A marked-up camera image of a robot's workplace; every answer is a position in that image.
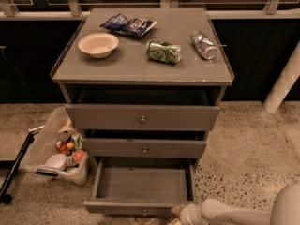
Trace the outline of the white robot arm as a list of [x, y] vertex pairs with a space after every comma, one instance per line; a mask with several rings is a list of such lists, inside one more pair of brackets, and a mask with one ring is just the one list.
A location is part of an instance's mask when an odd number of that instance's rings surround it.
[[[263, 103], [268, 112], [273, 113], [278, 109], [299, 76], [300, 43], [296, 45]], [[177, 218], [168, 225], [300, 225], [300, 184], [284, 187], [277, 194], [271, 212], [234, 207], [216, 199], [179, 205], [172, 212]]]

